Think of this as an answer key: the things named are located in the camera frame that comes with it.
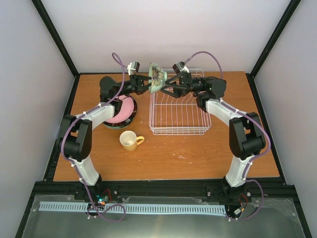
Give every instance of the pink plate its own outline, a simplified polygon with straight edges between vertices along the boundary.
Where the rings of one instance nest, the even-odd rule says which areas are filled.
[[[124,120],[127,120],[129,116],[131,116],[134,109],[133,100],[130,97],[127,98],[125,95],[119,96],[119,99],[122,100],[120,112],[115,117],[106,120],[106,122],[119,123]]]

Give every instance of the white wire dish rack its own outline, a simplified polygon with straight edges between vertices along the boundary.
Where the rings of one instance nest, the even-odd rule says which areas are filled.
[[[200,68],[189,70],[193,77],[204,76]],[[164,71],[167,78],[176,75],[172,69]],[[203,135],[211,127],[211,116],[197,107],[193,93],[173,98],[158,91],[150,95],[149,126],[154,135]]]

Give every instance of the tabletop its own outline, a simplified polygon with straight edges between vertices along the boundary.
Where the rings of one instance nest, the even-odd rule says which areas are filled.
[[[224,72],[227,89],[223,99],[232,106],[258,113],[245,72]],[[71,110],[72,115],[87,111],[99,103],[99,81],[104,76],[122,81],[122,74],[81,75]],[[218,72],[205,76],[220,77]],[[91,158],[103,180],[215,179],[224,177],[232,161],[229,129],[211,117],[211,127],[204,135],[153,135],[149,127],[150,94],[133,94],[138,110],[132,123],[124,129],[109,129],[103,124],[93,131]],[[119,142],[123,131],[131,130],[145,141],[133,152]],[[271,152],[255,160],[248,177],[278,177]],[[74,181],[78,176],[62,156],[54,181]]]

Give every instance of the white perforated rail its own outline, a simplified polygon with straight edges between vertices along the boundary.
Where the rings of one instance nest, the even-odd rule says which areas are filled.
[[[123,204],[127,214],[196,214],[224,216],[225,208],[223,205],[170,205],[170,204]],[[39,211],[55,212],[87,212],[89,203],[81,202],[40,202]],[[123,213],[122,208],[116,206],[108,213]]]

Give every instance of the purple cable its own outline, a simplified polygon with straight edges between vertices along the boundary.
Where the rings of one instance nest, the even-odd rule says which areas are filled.
[[[230,107],[230,106],[227,105],[224,101],[221,100],[220,103],[221,103],[222,105],[224,105],[226,108],[228,108],[229,110],[231,110],[231,111],[233,111],[233,112],[236,112],[236,109],[235,109],[235,108]],[[246,167],[244,168],[244,171],[243,171],[243,173],[242,173],[242,178],[245,179],[246,176],[247,176],[246,173],[247,173],[247,170],[248,170],[248,168],[249,168],[249,166],[250,166],[250,163],[251,163],[253,160],[258,159],[259,157],[261,157],[261,156],[263,156],[263,155],[266,155],[266,154],[269,152],[269,150],[270,150],[270,148],[271,148],[271,140],[269,139],[269,136],[268,136],[267,132],[266,132],[266,131],[262,128],[262,126],[261,126],[260,124],[258,124],[255,120],[253,120],[251,117],[249,117],[248,115],[246,115],[246,114],[244,114],[244,113],[242,113],[242,112],[240,112],[240,111],[237,111],[237,114],[239,114],[239,115],[245,117],[246,119],[248,119],[249,121],[251,121],[254,125],[256,125],[256,126],[262,131],[262,133],[264,134],[264,136],[266,137],[266,140],[267,140],[267,148],[266,148],[266,150],[265,150],[262,154],[256,155],[255,157],[251,158],[251,159],[249,160],[249,163],[247,163]]]
[[[223,79],[223,72],[222,72],[222,69],[221,69],[221,66],[220,66],[219,61],[216,59],[215,56],[213,56],[212,53],[209,53],[209,52],[207,52],[207,51],[198,51],[198,52],[194,53],[192,56],[190,56],[190,57],[185,61],[185,64],[187,64],[193,57],[195,57],[195,56],[198,55],[198,54],[207,54],[207,55],[211,56],[211,57],[216,61],[216,63],[218,64],[219,71],[220,71],[220,75],[221,75],[221,79]]]
[[[252,213],[252,214],[251,214],[250,216],[248,216],[248,217],[241,218],[241,219],[237,219],[237,221],[245,221],[245,220],[248,220],[248,219],[252,218],[253,216],[255,216],[255,215],[260,211],[260,209],[261,209],[262,206],[263,206],[264,193],[263,193],[263,189],[262,189],[260,183],[259,183],[258,181],[256,181],[255,179],[246,180],[246,182],[255,182],[255,183],[259,186],[259,188],[260,188],[260,190],[261,190],[261,198],[262,198],[262,200],[261,200],[261,203],[260,203],[259,208],[258,208],[254,213]]]
[[[109,103],[111,103],[111,102],[119,95],[119,93],[121,92],[121,90],[122,90],[122,88],[123,88],[123,84],[124,84],[124,75],[125,75],[125,74],[124,74],[124,67],[125,67],[125,66],[123,65],[123,63],[122,63],[120,57],[119,57],[115,52],[112,53],[112,57],[114,58],[114,60],[115,60],[118,64],[121,65],[121,69],[122,69],[122,83],[121,83],[121,86],[120,86],[119,91],[117,92],[117,94],[116,94],[113,98],[111,98],[108,102],[102,103],[102,104],[101,104],[101,107],[105,107],[105,106],[107,106]],[[95,111],[96,109],[99,109],[99,108],[100,108],[99,105],[98,105],[98,106],[95,106],[94,108],[91,108],[89,111],[87,111],[86,114],[88,115],[88,114],[92,113],[93,111]],[[125,208],[124,208],[124,206],[122,206],[121,204],[115,204],[115,205],[113,205],[113,206],[118,206],[118,205],[120,205],[120,206],[122,207],[122,209],[123,209],[123,216],[122,216],[119,220],[113,221],[113,220],[109,220],[109,219],[103,217],[102,214],[97,210],[97,208],[96,208],[96,206],[95,206],[95,204],[94,204],[94,201],[93,201],[93,199],[92,199],[92,197],[91,197],[91,194],[90,194],[90,192],[89,192],[89,189],[88,189],[88,186],[87,186],[87,184],[86,184],[86,181],[83,179],[82,175],[80,174],[80,172],[79,172],[79,170],[78,170],[76,164],[75,164],[71,159],[69,159],[69,158],[67,158],[67,157],[65,156],[64,148],[65,148],[66,139],[67,139],[68,135],[70,134],[71,129],[72,129],[72,128],[75,126],[75,124],[76,124],[80,119],[82,119],[84,116],[85,116],[85,114],[82,114],[82,115],[80,115],[79,117],[77,117],[77,118],[75,119],[75,121],[73,121],[73,123],[72,123],[72,124],[69,126],[69,128],[67,129],[67,131],[66,131],[66,133],[65,133],[65,136],[64,136],[64,138],[63,138],[63,140],[62,140],[62,142],[61,142],[61,148],[60,148],[61,154],[63,155],[63,157],[64,157],[65,160],[69,161],[69,162],[74,166],[74,169],[75,169],[75,171],[76,171],[76,173],[77,173],[79,179],[82,180],[82,182],[83,182],[83,184],[84,184],[84,186],[85,186],[85,189],[86,189],[86,191],[87,191],[87,193],[88,193],[88,197],[89,197],[89,199],[90,199],[90,202],[91,202],[93,208],[94,208],[94,209],[96,210],[96,212],[98,213],[98,215],[101,216],[101,217],[102,217],[104,220],[106,220],[107,222],[120,222],[120,221],[125,217]]]

